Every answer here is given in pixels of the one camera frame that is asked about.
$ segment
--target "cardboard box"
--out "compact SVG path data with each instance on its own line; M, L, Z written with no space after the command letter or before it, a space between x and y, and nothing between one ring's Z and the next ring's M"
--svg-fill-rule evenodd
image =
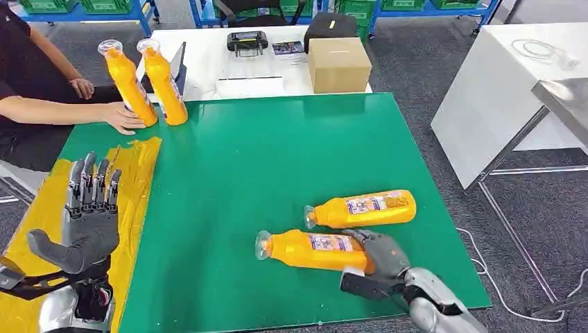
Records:
M364 92L372 63L359 38L313 38L309 70L314 92Z

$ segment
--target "orange bottle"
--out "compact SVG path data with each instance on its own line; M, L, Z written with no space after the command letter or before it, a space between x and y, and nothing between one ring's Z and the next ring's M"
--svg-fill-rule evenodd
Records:
M415 199L405 189L332 198L324 205L304 208L304 220L308 229L317 224L339 229L406 223L416 214Z
M345 234L309 234L290 230L283 234L261 231L255 240L257 259L278 259L289 266L342 271L346 266L367 274L374 266L361 245Z
M136 113L149 127L157 123L157 114L149 101L145 88L139 83L135 72L137 68L123 53L123 45L118 40L105 40L98 45L98 52L106 58L108 72L121 93L126 107Z
M161 102L165 120L172 126L185 123L188 111L171 75L169 62L159 52L159 42L147 38L137 44L137 50L143 54L145 72Z

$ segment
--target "robotic arm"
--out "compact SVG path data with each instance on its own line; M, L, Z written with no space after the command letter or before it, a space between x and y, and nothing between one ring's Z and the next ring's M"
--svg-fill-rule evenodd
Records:
M368 276L343 272L341 290L374 300L401 294L410 308L410 319L426 333L488 333L435 274L410 266L394 239L369 230L344 233L363 245L376 271Z
M61 271L26 276L14 262L0 257L0 292L25 300L48 294L39 317L41 333L73 328L110 331L114 293L107 272L110 254L119 245L116 200L121 171L114 171L107 184L108 160L100 162L94 176L95 161L96 154L89 153L71 168L61 244L53 243L43 230L27 234L31 252Z

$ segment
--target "bottle cap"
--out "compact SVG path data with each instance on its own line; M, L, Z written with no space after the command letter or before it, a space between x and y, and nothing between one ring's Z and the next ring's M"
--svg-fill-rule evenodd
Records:
M272 234L262 230L255 239L255 257L259 260L267 259L272 254Z
M123 53L123 43L118 40L105 40L98 45L98 52L105 57L115 58Z
M137 51L141 52L143 56L154 56L159 52L159 48L159 42L150 38L146 38L137 43Z
M304 206L304 223L308 229L316 227L316 213L313 206Z

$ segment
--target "green table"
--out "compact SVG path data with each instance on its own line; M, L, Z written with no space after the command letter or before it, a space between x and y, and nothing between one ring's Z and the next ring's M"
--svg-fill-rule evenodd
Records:
M490 301L391 94L188 103L163 139L121 332L208 332L403 314L338 290L340 273L258 261L260 230L304 229L302 210L335 196L409 189L417 216L373 228L470 308ZM76 126L62 157L104 155L129 137Z

